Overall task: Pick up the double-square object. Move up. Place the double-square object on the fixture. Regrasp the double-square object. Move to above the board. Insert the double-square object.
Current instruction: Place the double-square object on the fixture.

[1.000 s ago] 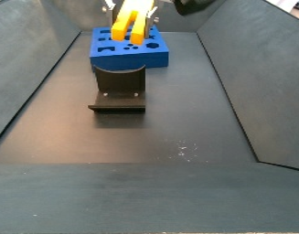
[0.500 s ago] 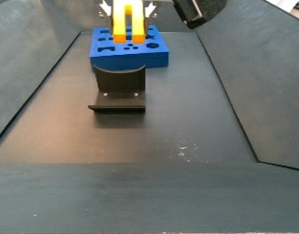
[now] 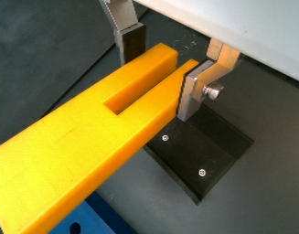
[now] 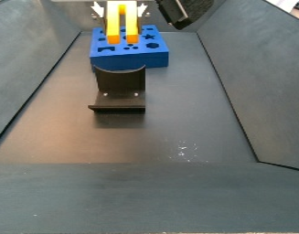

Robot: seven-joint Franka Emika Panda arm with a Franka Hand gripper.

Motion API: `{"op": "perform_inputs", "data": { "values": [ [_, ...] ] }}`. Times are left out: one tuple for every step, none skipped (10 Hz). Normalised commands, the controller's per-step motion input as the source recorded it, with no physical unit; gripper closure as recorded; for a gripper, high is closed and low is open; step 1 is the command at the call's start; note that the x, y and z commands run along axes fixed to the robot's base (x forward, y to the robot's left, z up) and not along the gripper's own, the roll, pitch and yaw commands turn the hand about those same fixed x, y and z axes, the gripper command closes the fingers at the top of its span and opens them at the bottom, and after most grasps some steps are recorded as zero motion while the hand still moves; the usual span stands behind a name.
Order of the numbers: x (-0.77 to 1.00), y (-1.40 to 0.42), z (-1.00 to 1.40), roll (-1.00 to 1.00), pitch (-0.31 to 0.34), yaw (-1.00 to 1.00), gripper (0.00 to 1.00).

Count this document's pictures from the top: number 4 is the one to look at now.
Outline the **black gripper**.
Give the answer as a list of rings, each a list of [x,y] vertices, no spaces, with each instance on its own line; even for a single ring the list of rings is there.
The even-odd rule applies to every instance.
[[[165,22],[177,30],[193,23],[213,5],[213,0],[155,0]],[[136,15],[141,17],[146,5],[136,7]],[[105,9],[94,2],[90,9],[98,17],[104,17]]]

